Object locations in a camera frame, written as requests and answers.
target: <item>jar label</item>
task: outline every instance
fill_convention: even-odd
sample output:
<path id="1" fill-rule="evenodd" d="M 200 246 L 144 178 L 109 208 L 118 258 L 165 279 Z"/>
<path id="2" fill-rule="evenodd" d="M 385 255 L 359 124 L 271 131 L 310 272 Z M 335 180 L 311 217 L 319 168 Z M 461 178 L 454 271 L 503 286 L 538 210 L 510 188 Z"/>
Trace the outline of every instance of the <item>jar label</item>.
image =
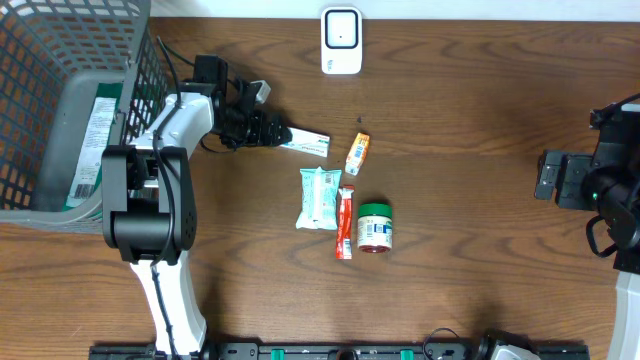
<path id="1" fill-rule="evenodd" d="M 384 216 L 363 216 L 358 219 L 358 247 L 386 246 L 391 248 L 393 227 Z"/>

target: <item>wooden table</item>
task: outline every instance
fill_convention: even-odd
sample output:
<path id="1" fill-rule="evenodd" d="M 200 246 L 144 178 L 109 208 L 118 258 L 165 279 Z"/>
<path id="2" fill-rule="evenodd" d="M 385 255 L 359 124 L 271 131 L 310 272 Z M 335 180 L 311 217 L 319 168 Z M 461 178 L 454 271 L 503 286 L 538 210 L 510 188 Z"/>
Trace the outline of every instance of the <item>wooden table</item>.
<path id="1" fill-rule="evenodd" d="M 592 151 L 589 109 L 637 91 L 639 25 L 365 21 L 362 72 L 329 77 L 316 20 L 150 24 L 187 57 L 216 53 L 267 80 L 274 109 L 331 136 L 327 159 L 194 153 L 193 284 L 216 337 L 388 342 L 497 326 L 584 340 L 605 358 L 613 261 L 589 251 L 592 214 L 533 189 L 543 149 Z M 342 169 L 358 131 L 370 152 L 343 182 L 356 206 L 392 203 L 394 248 L 338 261 L 335 232 L 294 227 L 299 169 Z M 0 357 L 83 359 L 96 342 L 154 340 L 142 287 L 101 236 L 1 229 Z"/>

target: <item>black cable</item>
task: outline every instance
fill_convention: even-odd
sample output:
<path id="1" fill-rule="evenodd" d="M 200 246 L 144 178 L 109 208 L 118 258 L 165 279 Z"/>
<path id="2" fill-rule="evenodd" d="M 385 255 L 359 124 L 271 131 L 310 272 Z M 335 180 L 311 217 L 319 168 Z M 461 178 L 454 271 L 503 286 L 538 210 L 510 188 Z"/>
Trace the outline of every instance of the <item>black cable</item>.
<path id="1" fill-rule="evenodd" d="M 184 62 L 187 65 L 191 65 L 191 66 L 196 66 L 196 64 L 193 63 L 193 61 L 185 58 L 184 56 L 180 55 L 178 52 L 176 52 L 175 50 L 173 50 L 172 48 L 169 47 L 169 45 L 164 44 L 164 47 L 167 49 L 168 52 L 171 53 L 171 55 L 177 57 L 178 59 L 180 59 L 182 62 Z"/>
<path id="2" fill-rule="evenodd" d="M 231 154 L 236 152 L 236 150 L 238 149 L 237 147 L 235 147 L 233 150 L 229 150 L 229 151 L 217 151 L 217 150 L 213 150 L 212 148 L 208 147 L 205 143 L 204 143 L 204 138 L 207 137 L 207 135 L 203 136 L 202 139 L 200 139 L 200 147 L 203 148 L 204 150 L 208 151 L 208 152 L 212 152 L 214 154 Z"/>
<path id="3" fill-rule="evenodd" d="M 176 345 L 173 342 L 173 326 L 171 326 L 171 323 L 169 322 L 169 314 L 167 314 L 167 308 L 164 306 L 164 299 L 162 298 L 162 291 L 160 290 L 160 275 L 158 274 L 158 270 L 156 269 L 155 265 L 151 267 L 151 275 L 151 277 L 153 278 L 153 284 L 156 288 L 156 296 L 158 297 L 160 312 L 162 313 L 162 318 L 164 319 L 164 324 L 167 330 L 167 336 L 169 337 L 169 351 L 171 352 L 171 354 L 169 355 L 169 359 L 173 359 L 174 354 L 177 355 L 178 351 L 176 350 Z"/>
<path id="4" fill-rule="evenodd" d="M 231 106 L 235 106 L 236 104 L 238 104 L 238 102 L 242 98 L 242 95 L 244 95 L 244 81 L 242 80 L 240 75 L 236 73 L 235 79 L 231 81 L 227 78 L 227 82 L 231 84 L 231 86 L 233 86 L 234 89 L 236 89 L 236 96 L 233 98 L 232 101 L 228 102 L 228 104 L 230 104 Z"/>
<path id="5" fill-rule="evenodd" d="M 624 100 L 618 101 L 617 103 L 609 104 L 605 106 L 603 109 L 591 110 L 591 112 L 596 116 L 597 123 L 601 124 L 607 121 L 611 117 L 611 115 L 613 115 L 617 110 L 622 108 L 622 106 L 630 102 L 636 101 L 638 99 L 640 99 L 640 93 L 631 95 Z"/>
<path id="6" fill-rule="evenodd" d="M 180 105 L 182 104 L 182 94 L 180 93 L 180 84 L 178 83 L 178 75 L 176 75 L 176 69 L 173 67 L 173 62 L 171 62 L 171 58 L 167 53 L 167 48 L 165 47 L 164 43 L 160 39 L 160 36 L 158 36 L 156 39 L 158 41 L 158 45 L 160 45 L 162 54 L 167 60 L 167 63 L 169 65 L 169 70 L 171 70 L 171 75 L 173 76 L 173 81 L 176 87 L 177 100 L 175 104 L 173 104 L 173 109 L 171 109 L 171 112 L 169 112 L 169 114 L 162 120 L 158 128 L 153 132 L 153 140 L 152 140 L 153 157 L 155 158 L 156 163 L 158 164 L 158 170 L 160 171 L 160 175 L 164 179 L 164 187 L 165 187 L 165 190 L 167 191 L 167 200 L 169 201 L 169 230 L 167 231 L 167 239 L 165 241 L 164 247 L 160 251 L 160 255 L 158 255 L 151 262 L 151 266 L 155 266 L 157 263 L 159 263 L 165 258 L 166 253 L 169 250 L 171 243 L 173 242 L 173 231 L 175 229 L 175 223 L 176 223 L 175 201 L 173 199 L 173 190 L 171 189 L 171 180 L 169 179 L 169 174 L 167 173 L 165 159 L 160 155 L 160 150 L 158 150 L 158 141 L 161 140 L 160 136 L 164 131 L 165 126 L 167 125 L 169 120 L 171 120 L 173 115 L 178 111 L 178 109 L 180 108 Z"/>
<path id="7" fill-rule="evenodd" d="M 611 256 L 611 254 L 618 250 L 618 245 L 613 244 L 602 251 L 598 250 L 598 244 L 596 244 L 596 238 L 593 235 L 593 227 L 602 220 L 604 220 L 604 218 L 600 215 L 597 215 L 593 217 L 593 219 L 589 220 L 589 222 L 587 223 L 587 241 L 589 242 L 591 252 L 593 252 L 599 258 L 606 258 Z"/>
<path id="8" fill-rule="evenodd" d="M 229 69 L 231 69 L 231 71 L 233 71 L 236 74 L 236 80 L 240 79 L 242 80 L 242 76 L 240 76 L 240 73 L 238 73 L 238 71 L 236 70 L 236 68 L 233 67 L 233 65 L 229 64 L 229 62 L 227 62 L 227 67 Z"/>
<path id="9" fill-rule="evenodd" d="M 640 179 L 636 181 L 635 185 L 633 185 L 633 189 L 631 189 L 631 192 L 627 196 L 627 200 L 624 203 L 624 206 L 627 209 L 631 210 L 631 203 L 633 202 L 633 199 L 638 195 L 638 191 L 640 191 Z"/>
<path id="10" fill-rule="evenodd" d="M 439 333 L 440 331 L 448 331 L 450 333 L 452 333 L 453 335 L 456 336 L 456 339 L 458 339 L 458 343 L 462 343 L 462 341 L 460 340 L 460 336 L 458 336 L 458 334 L 456 334 L 455 331 L 449 329 L 449 328 L 437 328 L 435 330 L 433 330 L 431 332 L 431 334 L 429 334 L 429 336 L 427 336 L 424 339 L 424 342 L 422 343 L 422 355 L 424 355 L 424 357 L 428 360 L 433 360 L 433 358 L 431 357 L 431 354 L 429 354 L 429 352 L 427 351 L 427 344 L 429 344 L 429 342 L 431 342 L 431 338 L 433 337 L 433 335 L 435 335 L 436 333 Z"/>
<path id="11" fill-rule="evenodd" d="M 177 354 L 178 352 L 176 351 L 175 344 L 173 343 L 172 327 L 171 327 L 171 323 L 169 322 L 169 316 L 167 315 L 167 310 L 164 307 L 164 300 L 162 298 L 162 292 L 160 291 L 160 283 L 158 281 L 158 272 L 156 270 L 156 264 L 165 258 L 166 253 L 173 242 L 173 231 L 175 229 L 175 223 L 176 223 L 176 208 L 175 208 L 176 206 L 173 199 L 173 190 L 171 189 L 171 179 L 167 174 L 165 159 L 160 155 L 160 150 L 158 150 L 158 141 L 161 140 L 160 136 L 164 131 L 165 126 L 180 108 L 180 105 L 182 104 L 182 95 L 180 93 L 180 84 L 178 84 L 178 76 L 176 75 L 176 69 L 173 67 L 173 63 L 171 62 L 171 58 L 167 53 L 167 49 L 165 48 L 164 43 L 162 42 L 159 36 L 157 37 L 157 41 L 158 41 L 158 45 L 160 45 L 160 49 L 162 50 L 162 53 L 164 54 L 165 59 L 167 60 L 167 63 L 169 64 L 171 75 L 173 76 L 173 81 L 176 87 L 176 102 L 175 104 L 173 104 L 173 109 L 171 109 L 169 114 L 162 120 L 158 128 L 153 132 L 153 140 L 152 140 L 153 157 L 155 158 L 156 163 L 158 164 L 159 175 L 162 176 L 162 179 L 164 180 L 164 186 L 167 192 L 167 199 L 169 201 L 169 230 L 167 231 L 167 239 L 165 241 L 164 247 L 160 251 L 160 254 L 151 262 L 151 272 L 153 274 L 153 282 L 156 288 L 158 304 L 160 305 L 162 318 L 164 319 L 164 322 L 167 328 L 167 336 L 169 337 L 169 347 L 171 352 L 171 354 L 169 354 L 169 359 L 173 359 L 174 354 Z"/>

